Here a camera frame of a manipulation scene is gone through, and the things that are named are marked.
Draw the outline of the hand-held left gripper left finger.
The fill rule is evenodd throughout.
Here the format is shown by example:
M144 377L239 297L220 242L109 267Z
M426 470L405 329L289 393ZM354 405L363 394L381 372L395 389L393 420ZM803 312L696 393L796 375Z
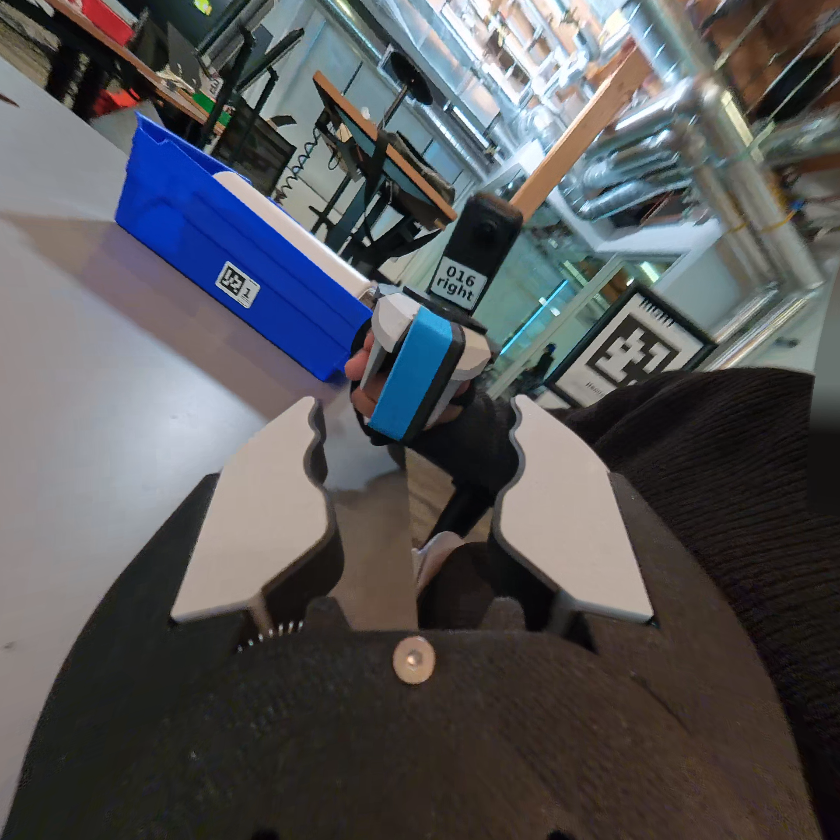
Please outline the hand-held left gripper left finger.
M344 569L322 405L304 396L223 467L197 534L171 619L245 619L240 646L299 634L311 602Z

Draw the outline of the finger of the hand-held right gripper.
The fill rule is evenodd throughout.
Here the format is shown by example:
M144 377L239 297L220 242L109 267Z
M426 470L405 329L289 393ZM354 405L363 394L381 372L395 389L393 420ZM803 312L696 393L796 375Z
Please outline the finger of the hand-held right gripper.
M490 362L491 351L485 334L459 324L456 327L463 333L463 348L453 371L447 377L442 395L429 415L427 428L440 420L462 387L467 387Z
M371 347L362 374L363 390L377 377L390 374L421 307L418 300L402 292L387 293L377 300L368 334Z

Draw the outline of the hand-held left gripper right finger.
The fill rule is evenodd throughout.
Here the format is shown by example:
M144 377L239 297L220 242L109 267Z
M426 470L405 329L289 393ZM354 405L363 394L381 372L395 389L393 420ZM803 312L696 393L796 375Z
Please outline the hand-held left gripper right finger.
M649 623L655 615L611 473L595 451L533 400L511 401L515 476L497 497L492 533L551 593L549 626L580 614Z

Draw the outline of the blue black foam block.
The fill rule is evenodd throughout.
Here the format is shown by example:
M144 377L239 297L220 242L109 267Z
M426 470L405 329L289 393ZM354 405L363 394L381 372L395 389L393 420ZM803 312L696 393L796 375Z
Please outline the blue black foam block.
M456 325L422 305L368 422L374 434L406 444L424 431L463 348Z

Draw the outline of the blue plastic bin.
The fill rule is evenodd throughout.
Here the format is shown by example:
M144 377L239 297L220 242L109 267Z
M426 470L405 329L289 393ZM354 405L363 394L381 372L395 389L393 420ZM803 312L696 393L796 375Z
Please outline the blue plastic bin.
M233 170L137 121L117 225L317 379L341 374L371 310L214 179Z

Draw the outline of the person's right forearm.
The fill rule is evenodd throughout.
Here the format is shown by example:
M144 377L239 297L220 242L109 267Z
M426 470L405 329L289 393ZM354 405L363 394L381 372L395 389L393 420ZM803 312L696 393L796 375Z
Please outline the person's right forearm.
M807 499L813 376L767 368L659 374L550 412L640 494L752 640L791 728L838 741L838 515ZM411 448L493 494L515 476L511 406L469 385ZM474 628L501 575L461 544L417 582L423 629Z

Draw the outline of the person's right hand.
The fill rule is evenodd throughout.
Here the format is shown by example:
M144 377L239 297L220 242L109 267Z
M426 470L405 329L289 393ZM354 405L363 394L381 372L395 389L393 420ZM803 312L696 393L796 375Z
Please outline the person's right hand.
M360 343L357 352L348 360L344 367L344 374L350 382L350 403L357 415L357 419L363 425L370 420L384 387L385 378L377 374L367 381L366 385L361 383L364 371L371 357L375 336L370 329L364 341Z

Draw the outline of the wooden edged table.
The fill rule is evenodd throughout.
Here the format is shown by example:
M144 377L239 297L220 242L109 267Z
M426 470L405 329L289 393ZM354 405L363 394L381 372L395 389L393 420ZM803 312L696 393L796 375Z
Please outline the wooden edged table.
M456 220L452 202L416 156L398 150L397 134L364 117L321 71L312 80L323 105L316 128L344 171L312 232L327 228L324 244L363 272L433 241Z

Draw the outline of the black framed marker sign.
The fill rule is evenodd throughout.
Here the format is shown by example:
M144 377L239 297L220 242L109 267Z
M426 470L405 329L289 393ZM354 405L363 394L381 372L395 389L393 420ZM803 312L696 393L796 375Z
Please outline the black framed marker sign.
M544 386L571 406L667 371L692 371L718 343L646 286L631 286L599 318Z

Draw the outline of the black round disc stand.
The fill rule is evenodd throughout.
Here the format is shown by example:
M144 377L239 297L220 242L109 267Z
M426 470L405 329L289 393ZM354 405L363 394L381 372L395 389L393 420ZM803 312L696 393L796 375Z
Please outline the black round disc stand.
M377 124L379 130L387 127L396 111L407 98L424 107L434 103L434 96L425 76L399 50L389 48L378 65L378 69L397 84L395 99L385 110L382 119Z

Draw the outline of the black crate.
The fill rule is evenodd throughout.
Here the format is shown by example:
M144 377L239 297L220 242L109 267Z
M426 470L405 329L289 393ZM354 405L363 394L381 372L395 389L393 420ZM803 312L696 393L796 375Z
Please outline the black crate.
M242 175L262 195L272 197L297 147L246 107L228 121L213 157Z

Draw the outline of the wooden top table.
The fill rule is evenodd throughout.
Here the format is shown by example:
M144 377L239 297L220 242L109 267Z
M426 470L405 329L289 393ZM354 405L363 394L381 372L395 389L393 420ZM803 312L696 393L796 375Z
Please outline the wooden top table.
M200 128L212 127L213 135L216 138L222 136L225 127L221 122L212 119L208 112L200 108L194 100L186 95L186 91L178 87L170 87L167 82L150 67L142 62L135 54L130 52L125 45L111 38L106 32L98 28L94 22L84 15L81 6L73 2L46 1L46 6L51 7L54 12L65 21L79 27L86 36L92 38L97 44L105 48L109 53L131 65L132 68L147 81L155 90L156 96L168 102L176 110L194 121Z

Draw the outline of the red plastic bin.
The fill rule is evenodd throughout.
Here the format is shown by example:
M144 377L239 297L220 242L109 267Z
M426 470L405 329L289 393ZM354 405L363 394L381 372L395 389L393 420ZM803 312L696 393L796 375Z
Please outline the red plastic bin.
M133 37L133 26L119 12L103 1L68 1L103 34L122 47Z

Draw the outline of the silver spiral duct pipes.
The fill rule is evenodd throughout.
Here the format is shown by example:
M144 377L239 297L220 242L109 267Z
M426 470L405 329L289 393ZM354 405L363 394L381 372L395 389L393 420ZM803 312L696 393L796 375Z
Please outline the silver spiral duct pipes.
M450 2L318 2L361 52L380 68L399 53L425 79L433 103L425 110L444 125L465 151L486 160L508 161L520 142L513 129L517 111L499 83L485 71L466 37L443 12Z

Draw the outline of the silver ventilation duct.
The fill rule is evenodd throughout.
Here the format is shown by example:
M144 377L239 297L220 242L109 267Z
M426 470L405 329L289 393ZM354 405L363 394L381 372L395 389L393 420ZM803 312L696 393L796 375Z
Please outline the silver ventilation duct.
M626 32L662 92L605 128L562 183L594 223L673 191L692 190L749 287L811 291L824 282L771 181L738 98L680 2L622 2Z

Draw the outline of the black metal frame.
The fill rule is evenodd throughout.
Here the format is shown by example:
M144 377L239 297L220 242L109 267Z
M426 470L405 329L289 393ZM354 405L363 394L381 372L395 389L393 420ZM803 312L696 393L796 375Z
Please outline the black metal frame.
M219 118L231 98L244 93L253 82L257 81L268 70L272 70L275 64L301 41L304 34L304 28L292 29L251 66L256 39L245 25L238 26L241 45L235 52L227 71L222 73L222 87L218 90L213 100L213 107L197 135L196 144L198 146L204 147L210 141Z

